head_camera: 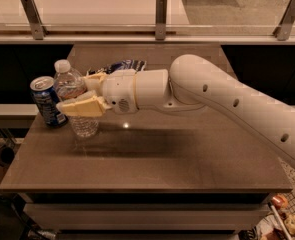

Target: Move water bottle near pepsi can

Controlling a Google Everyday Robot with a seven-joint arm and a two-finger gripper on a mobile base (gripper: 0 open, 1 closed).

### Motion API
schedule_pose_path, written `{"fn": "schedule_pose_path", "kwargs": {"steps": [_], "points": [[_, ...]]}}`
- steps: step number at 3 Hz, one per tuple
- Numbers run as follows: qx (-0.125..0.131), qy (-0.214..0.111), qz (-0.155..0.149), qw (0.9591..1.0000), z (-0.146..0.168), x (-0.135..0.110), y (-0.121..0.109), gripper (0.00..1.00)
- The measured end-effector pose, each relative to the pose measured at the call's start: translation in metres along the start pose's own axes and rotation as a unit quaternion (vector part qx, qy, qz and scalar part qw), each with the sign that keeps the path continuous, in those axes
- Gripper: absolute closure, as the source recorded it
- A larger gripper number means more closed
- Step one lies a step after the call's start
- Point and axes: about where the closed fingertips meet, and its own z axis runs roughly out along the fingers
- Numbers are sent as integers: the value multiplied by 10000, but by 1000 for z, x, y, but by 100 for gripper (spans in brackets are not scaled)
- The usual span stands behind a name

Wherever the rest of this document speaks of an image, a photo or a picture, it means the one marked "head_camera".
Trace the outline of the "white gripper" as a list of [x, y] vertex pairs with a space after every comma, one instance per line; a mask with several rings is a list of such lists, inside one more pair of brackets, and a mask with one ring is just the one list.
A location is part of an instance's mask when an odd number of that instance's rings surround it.
[[61, 101], [56, 107], [67, 116], [80, 117], [101, 117], [111, 108], [117, 114], [135, 113], [138, 111], [134, 97], [135, 75], [133, 69], [117, 70], [108, 76], [102, 72], [86, 75], [83, 80], [88, 92]]

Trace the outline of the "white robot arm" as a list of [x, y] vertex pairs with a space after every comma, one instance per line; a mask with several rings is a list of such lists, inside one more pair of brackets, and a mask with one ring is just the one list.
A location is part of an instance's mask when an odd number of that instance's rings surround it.
[[228, 75], [208, 60], [186, 54], [169, 69], [117, 70], [84, 78], [87, 91], [57, 104], [67, 116], [100, 117], [157, 110], [190, 114], [206, 106], [270, 145], [295, 169], [295, 108]]

